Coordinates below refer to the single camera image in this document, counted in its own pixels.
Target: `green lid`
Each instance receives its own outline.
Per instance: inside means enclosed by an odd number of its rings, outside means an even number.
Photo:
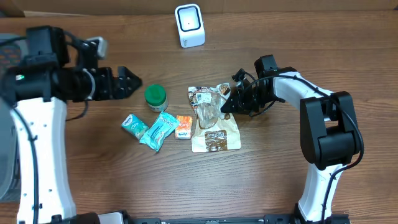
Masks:
[[[160,106],[166,101],[166,91],[161,85],[150,85],[145,90],[145,100],[152,106]]]

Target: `green led light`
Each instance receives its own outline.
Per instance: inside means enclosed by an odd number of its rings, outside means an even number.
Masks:
[[[17,76],[15,77],[15,79],[16,79],[17,81],[23,80],[24,78],[25,78],[25,75],[17,75]]]

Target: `wooden table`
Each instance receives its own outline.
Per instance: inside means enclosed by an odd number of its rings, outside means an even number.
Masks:
[[[59,26],[82,38],[109,40],[102,66],[125,65],[144,86],[130,99],[90,102],[67,123],[69,183],[78,213],[126,209],[133,217],[248,217],[289,213],[302,195],[307,162],[299,112],[277,103],[264,116],[236,115],[242,148],[194,154],[190,141],[167,138],[155,154],[120,128],[134,113],[151,125],[145,86],[163,85],[168,113],[194,115],[187,87],[230,82],[240,68],[274,54],[311,82],[352,94],[365,156],[342,175],[333,212],[352,223],[398,222],[398,12],[281,12],[203,16],[206,44],[181,49],[174,15],[0,19],[0,32]],[[69,116],[83,109],[70,103]],[[13,223],[17,203],[0,205]]]

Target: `green container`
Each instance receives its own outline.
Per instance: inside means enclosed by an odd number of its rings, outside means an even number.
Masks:
[[[166,90],[161,85],[150,85],[145,90],[145,100],[154,112],[162,112],[169,105]]]

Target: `teal snack pack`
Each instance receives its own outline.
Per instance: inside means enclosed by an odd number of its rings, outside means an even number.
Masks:
[[[164,139],[169,136],[179,124],[180,121],[174,118],[171,114],[161,112],[154,125],[145,132],[139,142],[147,144],[153,150],[158,152],[163,145]]]
[[[138,140],[148,130],[148,126],[138,119],[134,114],[130,114],[122,123],[122,128],[133,134]]]

